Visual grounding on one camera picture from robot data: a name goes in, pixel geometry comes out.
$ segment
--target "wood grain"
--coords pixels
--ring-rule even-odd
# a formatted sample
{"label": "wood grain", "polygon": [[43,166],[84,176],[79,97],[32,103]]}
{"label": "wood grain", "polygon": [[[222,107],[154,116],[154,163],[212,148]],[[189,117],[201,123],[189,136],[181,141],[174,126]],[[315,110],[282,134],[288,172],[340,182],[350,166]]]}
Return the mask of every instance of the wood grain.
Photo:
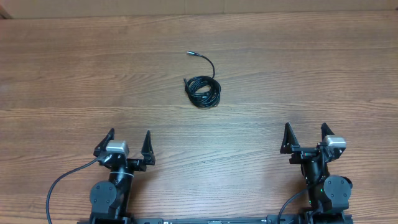
{"label": "wood grain", "polygon": [[[137,174],[137,217],[262,217],[303,188],[280,155],[284,123],[303,146],[320,125],[346,138],[329,167],[354,183],[356,223],[397,223],[398,13],[323,12],[0,21],[0,223],[45,223],[45,197],[109,128],[154,167]],[[183,78],[211,73],[221,103],[190,104]],[[54,223],[88,218],[93,166],[63,179]],[[287,208],[306,206],[302,197]]]}
{"label": "wood grain", "polygon": [[14,19],[395,10],[398,0],[0,0]]}

